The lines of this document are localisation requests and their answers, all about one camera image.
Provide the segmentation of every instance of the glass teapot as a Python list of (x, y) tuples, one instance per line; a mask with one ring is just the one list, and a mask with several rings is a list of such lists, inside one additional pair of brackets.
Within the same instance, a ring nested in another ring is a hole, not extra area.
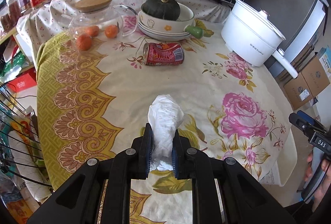
[(122, 38), (133, 33), (124, 31), (122, 16), (117, 8), (129, 9), (138, 17), (136, 11), (125, 5), (110, 6), (112, 0), (80, 0), (75, 4), (77, 15), (69, 25), (71, 41), (78, 51), (87, 51), (93, 46), (92, 37), (104, 34), (107, 38)]

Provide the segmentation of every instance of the wooden lid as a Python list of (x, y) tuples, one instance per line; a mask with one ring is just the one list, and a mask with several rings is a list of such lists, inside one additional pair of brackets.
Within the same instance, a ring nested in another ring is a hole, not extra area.
[(81, 12), (93, 12), (107, 7), (112, 0), (80, 0), (75, 8)]

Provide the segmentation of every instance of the orange fruit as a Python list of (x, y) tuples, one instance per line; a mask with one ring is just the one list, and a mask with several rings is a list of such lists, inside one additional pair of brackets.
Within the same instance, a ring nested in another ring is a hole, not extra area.
[(90, 26), (90, 27), (86, 27), (85, 29), (84, 29), (84, 32), (86, 33), (86, 34), (88, 34), (89, 36), (91, 36), (91, 37), (96, 37), (96, 36), (98, 36), (99, 35), (99, 27), (98, 26)]
[(107, 28), (105, 28), (105, 35), (108, 38), (115, 38), (118, 33), (119, 33), (119, 29), (117, 25), (110, 25)]
[(78, 50), (87, 51), (92, 46), (92, 38), (86, 33), (83, 33), (76, 39), (76, 47)]

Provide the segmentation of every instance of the red package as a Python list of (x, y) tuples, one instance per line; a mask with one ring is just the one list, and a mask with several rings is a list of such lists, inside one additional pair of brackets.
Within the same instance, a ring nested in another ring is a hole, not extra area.
[(14, 80), (7, 83), (7, 86), (13, 92), (21, 92), (30, 87), (34, 87), (37, 85), (36, 81), (36, 72), (34, 68), (27, 70), (22, 73), (20, 76), (16, 77)]

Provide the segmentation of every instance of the pot lid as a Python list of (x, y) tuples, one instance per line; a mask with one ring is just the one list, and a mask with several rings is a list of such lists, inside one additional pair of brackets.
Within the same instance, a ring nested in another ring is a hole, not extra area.
[(75, 8), (83, 13), (98, 11), (107, 7), (112, 0), (80, 0), (75, 4)]
[(277, 29), (269, 20), (269, 14), (262, 10), (260, 12), (256, 11), (253, 7), (249, 6), (248, 4), (244, 3), (241, 0), (236, 0), (236, 3), (240, 4), (246, 10), (248, 10), (252, 15), (256, 16), (262, 23), (264, 23), (269, 29), (275, 32), (280, 38), (286, 40), (285, 36)]

